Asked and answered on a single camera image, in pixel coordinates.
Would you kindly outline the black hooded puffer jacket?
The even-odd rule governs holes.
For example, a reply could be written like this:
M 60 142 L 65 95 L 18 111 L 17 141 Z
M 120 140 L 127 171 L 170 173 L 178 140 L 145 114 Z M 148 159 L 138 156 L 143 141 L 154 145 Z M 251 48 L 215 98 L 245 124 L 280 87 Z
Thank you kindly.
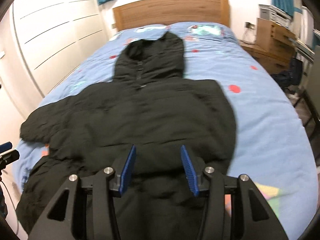
M 131 147 L 128 191 L 115 201 L 122 239 L 195 239 L 204 201 L 189 190 L 180 149 L 226 173 L 236 143 L 234 112 L 214 80 L 183 77 L 184 44 L 167 32 L 130 43 L 111 82 L 90 85 L 33 111 L 21 138 L 49 146 L 24 185 L 17 217 L 31 232 L 71 174 L 86 177 Z

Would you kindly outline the blue patterned bed duvet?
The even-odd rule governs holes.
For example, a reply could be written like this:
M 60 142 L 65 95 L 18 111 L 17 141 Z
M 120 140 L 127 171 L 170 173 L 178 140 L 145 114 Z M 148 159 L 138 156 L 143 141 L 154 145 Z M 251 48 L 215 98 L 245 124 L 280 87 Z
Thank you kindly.
M 112 79 L 120 52 L 131 42 L 166 31 L 184 40 L 185 77 L 216 80 L 233 106 L 237 142 L 230 176 L 253 179 L 289 239 L 298 239 L 318 202 L 317 168 L 305 128 L 292 103 L 264 68 L 239 45 L 231 29 L 211 22 L 146 25 L 116 33 L 84 61 L 41 105 Z

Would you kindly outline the white sliding wardrobe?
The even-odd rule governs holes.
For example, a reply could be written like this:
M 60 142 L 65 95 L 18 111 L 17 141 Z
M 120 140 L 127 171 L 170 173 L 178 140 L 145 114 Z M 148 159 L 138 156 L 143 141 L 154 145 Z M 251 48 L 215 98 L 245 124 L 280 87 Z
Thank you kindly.
M 1 142 L 107 41 L 97 0 L 14 0 L 1 20 Z

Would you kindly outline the dark bag on floor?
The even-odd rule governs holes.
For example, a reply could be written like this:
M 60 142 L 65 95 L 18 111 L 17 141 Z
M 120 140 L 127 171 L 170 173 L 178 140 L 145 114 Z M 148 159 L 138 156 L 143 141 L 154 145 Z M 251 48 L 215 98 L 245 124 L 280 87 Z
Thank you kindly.
M 293 57 L 290 60 L 288 70 L 284 70 L 278 74 L 271 74 L 271 77 L 282 90 L 285 90 L 290 86 L 299 85 L 302 80 L 302 75 L 303 62 Z

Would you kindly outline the wooden bedside drawer unit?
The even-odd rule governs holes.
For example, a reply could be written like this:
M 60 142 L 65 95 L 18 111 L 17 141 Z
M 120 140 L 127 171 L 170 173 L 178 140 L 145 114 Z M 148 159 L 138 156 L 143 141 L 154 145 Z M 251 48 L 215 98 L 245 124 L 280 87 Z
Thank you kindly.
M 240 46 L 251 55 L 268 74 L 289 69 L 296 53 L 296 35 L 289 29 L 269 20 L 257 19 L 257 33 L 253 43 L 241 40 Z

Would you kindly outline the wooden headboard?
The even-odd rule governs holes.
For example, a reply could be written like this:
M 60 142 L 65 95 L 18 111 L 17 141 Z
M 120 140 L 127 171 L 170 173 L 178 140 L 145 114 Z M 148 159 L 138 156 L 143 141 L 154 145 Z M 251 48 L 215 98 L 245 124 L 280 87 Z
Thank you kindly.
M 141 0 L 113 8 L 118 31 L 151 24 L 214 22 L 231 26 L 228 0 Z

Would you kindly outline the white printer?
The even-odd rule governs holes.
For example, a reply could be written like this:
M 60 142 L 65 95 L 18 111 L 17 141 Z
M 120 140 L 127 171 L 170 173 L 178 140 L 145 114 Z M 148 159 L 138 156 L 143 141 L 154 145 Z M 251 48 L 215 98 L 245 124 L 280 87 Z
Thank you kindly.
M 259 4 L 259 17 L 289 29 L 292 17 L 274 5 Z

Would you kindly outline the wall power socket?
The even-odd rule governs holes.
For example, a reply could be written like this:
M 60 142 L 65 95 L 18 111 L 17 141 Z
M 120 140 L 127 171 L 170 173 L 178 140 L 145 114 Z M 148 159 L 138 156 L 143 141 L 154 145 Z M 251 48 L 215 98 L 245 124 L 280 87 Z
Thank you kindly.
M 245 22 L 245 28 L 254 30 L 255 29 L 255 25 L 253 23 L 250 23 L 250 22 Z

